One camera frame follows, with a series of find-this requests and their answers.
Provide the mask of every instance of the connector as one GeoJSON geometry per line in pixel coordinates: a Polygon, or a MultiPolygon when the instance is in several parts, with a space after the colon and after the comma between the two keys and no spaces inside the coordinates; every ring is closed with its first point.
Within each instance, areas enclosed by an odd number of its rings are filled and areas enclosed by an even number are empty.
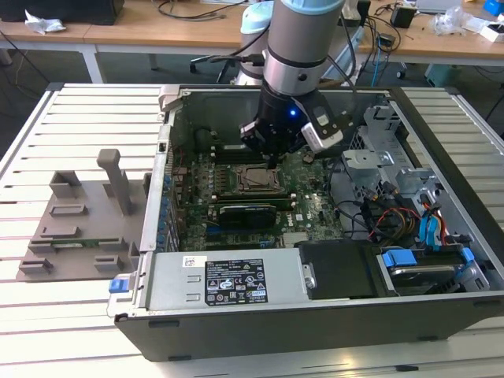
{"type": "Polygon", "coordinates": [[[381,185],[382,189],[384,190],[384,193],[388,195],[398,195],[399,194],[399,189],[392,183],[389,183],[388,181],[385,181],[381,185]]]}
{"type": "Polygon", "coordinates": [[[262,54],[251,54],[241,59],[242,63],[246,63],[248,65],[252,65],[254,67],[262,67],[265,65],[265,57],[262,54]]]}

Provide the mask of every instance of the table leg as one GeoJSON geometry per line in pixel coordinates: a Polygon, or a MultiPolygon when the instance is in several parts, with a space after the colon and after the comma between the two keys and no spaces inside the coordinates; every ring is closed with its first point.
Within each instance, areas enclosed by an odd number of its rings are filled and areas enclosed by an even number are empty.
{"type": "Polygon", "coordinates": [[[149,55],[150,69],[156,71],[157,69],[159,69],[158,57],[156,56],[156,54],[148,54],[148,55],[149,55]]]}
{"type": "Polygon", "coordinates": [[[106,78],[99,61],[100,57],[96,52],[95,47],[90,45],[89,48],[82,50],[81,53],[84,56],[84,61],[86,62],[91,82],[94,84],[106,83],[106,78]]]}
{"type": "Polygon", "coordinates": [[[9,51],[7,49],[0,49],[0,65],[7,66],[12,63],[13,60],[10,58],[9,51]]]}

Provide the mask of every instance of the black box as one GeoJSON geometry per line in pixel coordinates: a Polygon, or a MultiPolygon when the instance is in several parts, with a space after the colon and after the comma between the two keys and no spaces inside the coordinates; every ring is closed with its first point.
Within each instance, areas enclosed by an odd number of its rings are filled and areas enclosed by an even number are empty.
{"type": "Polygon", "coordinates": [[[417,8],[396,6],[392,12],[391,24],[396,28],[407,29],[410,27],[411,21],[413,20],[413,17],[415,17],[416,12],[417,8]]]}
{"type": "Polygon", "coordinates": [[[45,19],[113,25],[123,5],[124,0],[0,0],[0,17],[2,21],[24,21],[26,9],[45,19]]]}

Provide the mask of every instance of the motherboard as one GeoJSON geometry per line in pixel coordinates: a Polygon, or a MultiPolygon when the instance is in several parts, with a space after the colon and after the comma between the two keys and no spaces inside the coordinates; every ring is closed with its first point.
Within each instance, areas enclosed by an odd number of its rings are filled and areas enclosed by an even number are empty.
{"type": "Polygon", "coordinates": [[[167,236],[158,238],[158,250],[288,248],[343,235],[328,198],[328,169],[309,151],[288,155],[276,169],[261,157],[215,150],[189,159],[174,149],[172,163],[162,199],[172,216],[161,215],[168,216],[160,228],[167,236]]]}

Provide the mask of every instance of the motherboard chip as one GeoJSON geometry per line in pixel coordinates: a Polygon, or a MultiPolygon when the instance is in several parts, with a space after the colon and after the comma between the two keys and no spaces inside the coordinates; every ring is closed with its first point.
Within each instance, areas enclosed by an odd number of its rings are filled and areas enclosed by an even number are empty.
{"type": "Polygon", "coordinates": [[[266,169],[264,165],[240,166],[235,169],[237,190],[240,193],[278,193],[282,191],[275,169],[266,169]]]}

